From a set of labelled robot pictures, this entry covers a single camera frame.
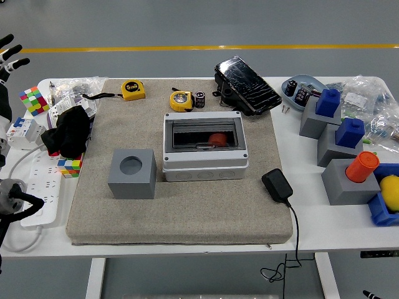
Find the black wire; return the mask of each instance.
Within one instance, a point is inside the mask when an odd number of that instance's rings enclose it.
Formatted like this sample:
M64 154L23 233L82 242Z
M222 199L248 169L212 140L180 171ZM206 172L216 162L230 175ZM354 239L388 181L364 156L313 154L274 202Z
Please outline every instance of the black wire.
M292 211L292 213L294 214L295 217L295 223L296 223L296 228L297 228L297 238L296 238L296 246L295 246L295 259L294 260L289 260L287 259L287 254L284 257L284 262L280 263L277 268L275 269L270 269L270 268L266 268L263 267L261 269L261 275L267 279L267 281L269 283L273 283L273 282L279 282L282 280L282 299L284 299L285 297L285 292L286 292L286 270L287 268L301 268L302 264L300 263L301 261L304 260L315 260L315 254L313 254L313 257L311 259L298 259L298 246L299 246L299 223L298 223L298 217L297 214L295 213L294 209L292 208L292 206L290 205L290 203L287 201L286 202L286 206L289 207ZM297 262L297 265L293 265L293 266L287 266L287 262ZM280 272L280 267L283 266L283 270L282 270L282 274ZM268 277L266 275L263 274L263 271L267 270L267 271L272 271L274 272L274 274L271 277Z
M99 98L112 98L112 97L122 97L123 95L121 93L107 93L107 92L103 92L103 93L99 93L98 95L94 95L92 97L86 95L86 94L82 94L82 97L88 99L88 100L98 100Z
M290 267L287 267L287 268L301 268L302 264L300 263L300 261L299 261L299 259L298 259L298 246L299 246L299 224L298 224L298 217L297 217L297 214L295 213L294 209L292 208L292 206L291 206L289 203L288 203L287 206L291 209L292 213L294 214L295 223L296 223L296 226L297 226L297 243L296 243L296 246L295 246L295 260L289 260L289 261L290 261L290 262L297 262L297 263L298 263L298 265L296 265L296 266L290 266Z

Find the gray cube block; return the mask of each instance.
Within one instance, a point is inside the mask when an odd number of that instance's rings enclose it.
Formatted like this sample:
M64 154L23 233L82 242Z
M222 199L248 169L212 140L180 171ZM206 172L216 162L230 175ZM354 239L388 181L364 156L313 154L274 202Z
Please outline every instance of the gray cube block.
M348 179L345 170L354 159L333 159L322 173L325 191L331 206L366 204L380 191L374 174L362 183Z
M156 162L152 149L116 149L108 186L115 199L154 199Z
M334 117L327 117L316 114L317 97L310 97L307 101L302 118L300 120L299 134L301 136L319 139L328 123L333 125L341 124L341 104L334 113Z
M363 151L363 141L360 140L355 148L347 148L335 144L335 132L339 126L327 124L317 141L317 165L327 167L333 159L356 158Z

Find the power strip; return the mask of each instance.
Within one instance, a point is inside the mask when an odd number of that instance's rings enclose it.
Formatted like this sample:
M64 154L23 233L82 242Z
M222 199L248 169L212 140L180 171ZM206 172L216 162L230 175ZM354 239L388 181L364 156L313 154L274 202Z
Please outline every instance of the power strip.
M62 177L57 167L59 157L50 157L47 151L35 154L26 192L43 199L44 206L34 215L21 220L23 227L46 225L55 221ZM31 204L24 202L23 209L28 207Z

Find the blue plastic tray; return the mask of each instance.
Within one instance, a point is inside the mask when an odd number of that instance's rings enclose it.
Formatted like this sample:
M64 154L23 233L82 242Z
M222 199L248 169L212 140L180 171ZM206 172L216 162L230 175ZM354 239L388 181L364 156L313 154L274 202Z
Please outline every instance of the blue plastic tray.
M381 163L374 171L377 182L389 175L399 176L399 164ZM387 206L382 198L381 192L378 192L369 202L368 207L372 213L372 221L377 226L391 226L399 224L399 214L389 213Z
M296 81L298 83L298 85L297 85L297 88L295 89L294 95L291 97L288 97L284 93L284 91L286 90L288 81L291 81L291 80ZM292 78L284 81L284 83L281 85L282 97L285 98L295 109L298 109L300 111L304 111L305 107L300 106L295 102L295 96L297 95L297 92L300 89L301 84L305 84L305 85L312 84L318 92L322 92L324 89L328 89L327 86L325 86L322 82L318 81L316 78L309 76L309 75L296 75L296 76L293 76Z

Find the yellow tape measure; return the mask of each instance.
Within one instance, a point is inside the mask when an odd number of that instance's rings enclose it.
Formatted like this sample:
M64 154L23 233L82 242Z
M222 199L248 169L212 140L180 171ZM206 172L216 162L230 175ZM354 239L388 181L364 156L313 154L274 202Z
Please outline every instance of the yellow tape measure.
M170 107L177 112L188 112L193 109L192 92L178 90L170 95Z
M122 84L122 96L125 101L145 98L144 85L138 80L127 80Z

